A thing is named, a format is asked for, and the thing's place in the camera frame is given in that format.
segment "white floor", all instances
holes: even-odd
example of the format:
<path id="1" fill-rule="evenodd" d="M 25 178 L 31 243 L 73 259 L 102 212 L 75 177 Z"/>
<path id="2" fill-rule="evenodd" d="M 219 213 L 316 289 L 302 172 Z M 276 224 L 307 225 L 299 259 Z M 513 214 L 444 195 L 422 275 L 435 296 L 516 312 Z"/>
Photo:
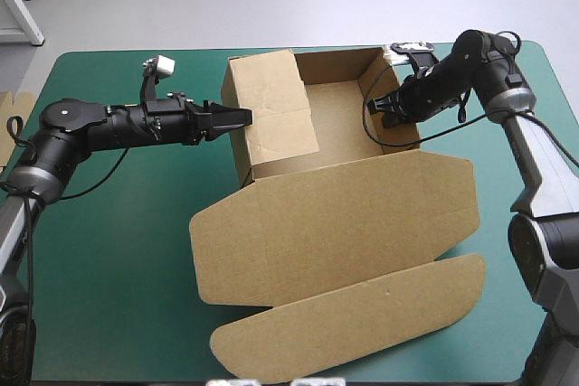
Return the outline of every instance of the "white floor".
<path id="1" fill-rule="evenodd" d="M 543 45 L 579 113 L 579 0 L 33 0 L 46 36 L 20 90 L 64 52 L 450 42 L 468 28 Z"/>

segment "box flap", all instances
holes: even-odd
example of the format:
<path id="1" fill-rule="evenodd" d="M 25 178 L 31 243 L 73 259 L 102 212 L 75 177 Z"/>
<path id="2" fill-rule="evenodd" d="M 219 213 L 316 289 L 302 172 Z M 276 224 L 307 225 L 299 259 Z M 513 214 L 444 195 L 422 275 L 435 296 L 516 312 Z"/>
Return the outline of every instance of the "box flap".
<path id="1" fill-rule="evenodd" d="M 0 166 L 8 165 L 14 151 L 14 140 L 6 131 L 6 120 L 18 115 L 26 123 L 35 103 L 34 95 L 27 92 L 18 94 L 15 99 L 12 92 L 0 92 Z"/>
<path id="2" fill-rule="evenodd" d="M 308 97 L 290 50 L 231 59 L 230 71 L 237 104 L 253 111 L 253 125 L 245 129 L 252 165 L 319 150 Z"/>
<path id="3" fill-rule="evenodd" d="M 219 327 L 211 349 L 239 378 L 309 376 L 460 320 L 480 297 L 484 269 L 468 255 L 275 307 Z"/>
<path id="4" fill-rule="evenodd" d="M 280 306 L 433 261 L 478 226 L 471 162 L 413 150 L 257 180 L 190 231 L 205 302 Z"/>

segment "cardboard box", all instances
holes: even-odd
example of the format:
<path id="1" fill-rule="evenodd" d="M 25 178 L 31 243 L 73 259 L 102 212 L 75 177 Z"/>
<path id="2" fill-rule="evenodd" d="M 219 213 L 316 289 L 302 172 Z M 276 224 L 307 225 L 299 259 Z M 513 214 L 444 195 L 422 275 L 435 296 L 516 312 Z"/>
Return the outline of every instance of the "cardboard box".
<path id="1" fill-rule="evenodd" d="M 223 102 L 251 108 L 253 125 L 232 133 L 242 189 L 191 221 L 197 284 L 207 303 L 275 306 L 214 332 L 212 350 L 234 374 L 310 375 L 445 327 L 479 298 L 480 257 L 435 261 L 479 226 L 472 164 L 379 146 L 362 127 L 364 98 L 399 86 L 383 55 L 285 50 L 229 62 Z M 368 126 L 385 142 L 419 137 L 415 125 L 384 129 L 380 115 Z M 404 282 L 398 296 L 381 298 L 393 282 Z M 360 339 L 337 352 L 344 336 Z"/>
<path id="2" fill-rule="evenodd" d="M 9 117 L 17 115 L 25 124 L 35 103 L 34 95 L 27 92 L 22 92 L 15 98 L 12 92 L 0 92 L 0 173 L 8 165 L 15 147 L 14 140 L 6 131 L 6 121 Z"/>

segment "cable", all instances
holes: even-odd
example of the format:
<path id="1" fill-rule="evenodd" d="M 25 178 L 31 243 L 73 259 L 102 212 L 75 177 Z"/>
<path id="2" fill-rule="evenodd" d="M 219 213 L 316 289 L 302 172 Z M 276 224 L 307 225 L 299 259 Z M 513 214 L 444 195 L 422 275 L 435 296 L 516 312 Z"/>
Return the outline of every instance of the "cable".
<path id="1" fill-rule="evenodd" d="M 76 194 L 71 194 L 68 196 L 63 196 L 61 198 L 61 201 L 66 201 L 68 199 L 74 199 L 74 198 L 79 198 L 87 193 L 92 192 L 93 190 L 95 190 L 97 187 L 101 186 L 105 181 L 107 181 L 111 175 L 114 174 L 114 172 L 117 170 L 117 168 L 120 166 L 121 162 L 123 161 L 123 159 L 125 158 L 125 156 L 128 153 L 129 148 L 125 148 L 125 150 L 122 152 L 122 154 L 119 157 L 119 160 L 117 160 L 117 163 L 114 164 L 114 166 L 112 166 L 112 168 L 109 170 L 109 173 L 106 174 L 104 176 L 104 178 L 102 178 L 102 180 L 100 180 L 98 183 L 94 184 L 92 187 L 89 187 L 86 190 L 83 190 L 82 192 L 76 193 Z"/>
<path id="2" fill-rule="evenodd" d="M 442 137 L 445 135 L 448 135 L 449 133 L 452 133 L 454 131 L 460 130 L 461 128 L 465 128 L 468 126 L 471 126 L 479 121 L 481 121 L 482 119 L 488 118 L 492 115 L 495 115 L 497 113 L 504 113 L 504 112 L 509 112 L 508 117 L 522 117 L 524 119 L 527 119 L 531 122 L 533 122 L 534 124 L 540 126 L 541 128 L 543 128 L 543 130 L 547 133 L 547 135 L 551 138 L 551 140 L 553 141 L 553 143 L 555 144 L 555 146 L 565 155 L 565 157 L 567 157 L 567 159 L 569 159 L 569 161 L 571 163 L 573 163 L 573 165 L 575 165 L 575 167 L 579 168 L 579 161 L 573 157 L 573 155 L 563 146 L 563 144 L 559 141 L 559 139 L 557 139 L 557 137 L 555 136 L 555 133 L 553 133 L 551 131 L 551 129 L 541 120 L 537 119 L 536 117 L 534 117 L 533 115 L 531 115 L 531 110 L 521 110 L 521 111 L 514 111 L 508 108 L 499 108 L 497 110 L 492 110 L 489 113 L 485 113 L 483 115 L 480 115 L 476 118 L 471 119 L 470 121 L 467 121 L 463 124 L 459 124 L 458 126 L 455 127 L 451 127 L 448 128 L 446 130 L 442 130 L 439 133 L 436 133 L 434 135 L 431 136 L 427 136 L 424 137 L 422 139 L 418 139 L 418 140 L 414 140 L 412 142 L 405 142 L 405 143 L 399 143 L 399 144 L 391 144 L 388 142 L 384 142 L 382 140 L 380 140 L 377 137 L 374 137 L 372 135 L 372 133 L 370 133 L 370 130 L 368 129 L 368 125 L 366 123 L 366 116 L 365 116 L 365 110 L 366 110 L 366 103 L 368 101 L 368 98 L 370 96 L 370 94 L 372 93 L 372 91 L 374 90 L 375 85 L 378 83 L 378 81 L 382 78 L 382 76 L 384 74 L 386 74 L 387 71 L 392 69 L 392 65 L 389 65 L 388 67 L 384 68 L 380 74 L 378 74 L 378 76 L 376 77 L 376 79 L 374 80 L 374 82 L 372 83 L 372 86 L 370 87 L 370 89 L 368 90 L 368 92 L 365 94 L 364 99 L 363 99 L 363 103 L 362 103 L 362 124 L 364 126 L 364 131 L 367 134 L 367 136 L 372 139 L 375 143 L 377 143 L 380 146 L 390 146 L 390 147 L 407 147 L 407 146 L 415 146 L 415 145 L 419 145 L 423 142 L 427 142 L 429 140 L 433 140 L 436 139 L 437 137 Z"/>
<path id="3" fill-rule="evenodd" d="M 551 129 L 547 126 L 547 124 L 545 124 L 540 119 L 537 119 L 532 115 L 529 115 L 528 113 L 517 112 L 517 115 L 524 118 L 524 119 L 528 119 L 532 123 L 537 124 L 538 126 L 543 128 L 543 130 L 545 130 L 545 132 L 551 138 L 551 140 L 553 141 L 555 146 L 557 148 L 559 148 L 559 150 L 563 154 L 565 154 L 565 157 L 567 157 L 569 159 L 569 161 L 575 165 L 575 167 L 579 168 L 579 161 L 577 161 L 577 159 L 575 157 L 573 157 L 573 155 L 569 152 L 569 150 L 567 150 L 567 148 L 565 148 L 563 146 L 563 144 L 559 141 L 559 139 L 556 138 L 555 133 L 553 133 L 553 131 L 551 131 Z"/>
<path id="4" fill-rule="evenodd" d="M 19 148 L 30 147 L 30 149 L 32 150 L 31 160 L 35 160 L 36 147 L 34 146 L 34 144 L 29 140 L 24 140 L 20 138 L 23 129 L 24 129 L 24 120 L 22 119 L 22 117 L 16 115 L 13 117 L 8 117 L 8 119 L 6 120 L 6 131 L 8 132 L 8 135 L 12 138 L 12 140 L 14 140 L 15 145 L 18 146 Z"/>

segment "corrugated cardboard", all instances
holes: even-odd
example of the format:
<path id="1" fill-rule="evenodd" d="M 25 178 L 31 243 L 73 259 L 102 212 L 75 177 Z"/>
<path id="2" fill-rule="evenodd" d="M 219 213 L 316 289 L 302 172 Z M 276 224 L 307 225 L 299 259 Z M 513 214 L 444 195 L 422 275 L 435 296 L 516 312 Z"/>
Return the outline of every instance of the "corrugated cardboard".
<path id="1" fill-rule="evenodd" d="M 233 104 L 253 111 L 253 124 L 245 130 L 252 165 L 318 151 L 308 97 L 290 50 L 233 59 L 227 78 L 234 83 L 224 85 L 233 92 Z"/>
<path id="2" fill-rule="evenodd" d="M 478 226 L 464 159 L 414 150 L 262 178 L 192 219 L 199 294 L 284 305 L 433 261 Z"/>
<path id="3" fill-rule="evenodd" d="M 450 325 L 480 296 L 480 257 L 433 262 L 479 226 L 471 163 L 379 146 L 362 127 L 364 98 L 399 86 L 383 55 L 230 60 L 223 102 L 254 116 L 232 133 L 243 188 L 190 231 L 204 301 L 275 306 L 214 332 L 235 375 L 310 375 Z M 418 138 L 380 115 L 368 128 L 387 143 Z"/>
<path id="4" fill-rule="evenodd" d="M 14 140 L 6 131 L 6 120 L 20 116 L 24 123 L 34 108 L 36 98 L 33 94 L 22 92 L 13 99 L 12 92 L 0 92 L 0 166 L 4 168 L 14 151 Z"/>
<path id="5" fill-rule="evenodd" d="M 253 125 L 232 133 L 240 184 L 404 151 L 376 145 L 362 129 L 363 95 L 374 83 L 370 97 L 398 86 L 383 54 L 381 48 L 296 55 L 285 50 L 230 60 L 222 100 L 253 110 Z M 382 140 L 418 138 L 414 124 L 384 129 L 380 119 L 372 117 L 369 126 Z M 258 153 L 263 149 L 255 144 L 261 142 L 267 153 Z"/>
<path id="6" fill-rule="evenodd" d="M 224 325 L 211 336 L 239 378 L 308 376 L 453 324 L 479 299 L 478 255 L 437 261 L 340 288 Z"/>

